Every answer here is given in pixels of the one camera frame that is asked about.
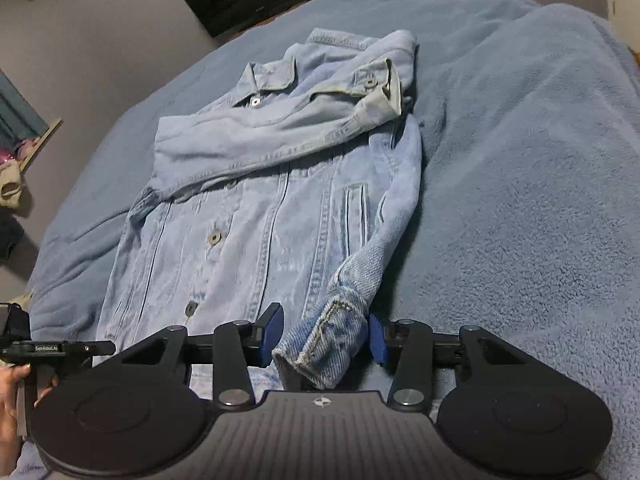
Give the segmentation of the person's left hand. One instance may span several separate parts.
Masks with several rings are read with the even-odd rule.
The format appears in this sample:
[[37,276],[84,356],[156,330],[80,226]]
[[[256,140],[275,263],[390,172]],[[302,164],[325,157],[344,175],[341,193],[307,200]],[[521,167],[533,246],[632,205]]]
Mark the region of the person's left hand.
[[1,474],[7,476],[16,466],[22,447],[17,434],[17,387],[32,368],[29,364],[1,367]]

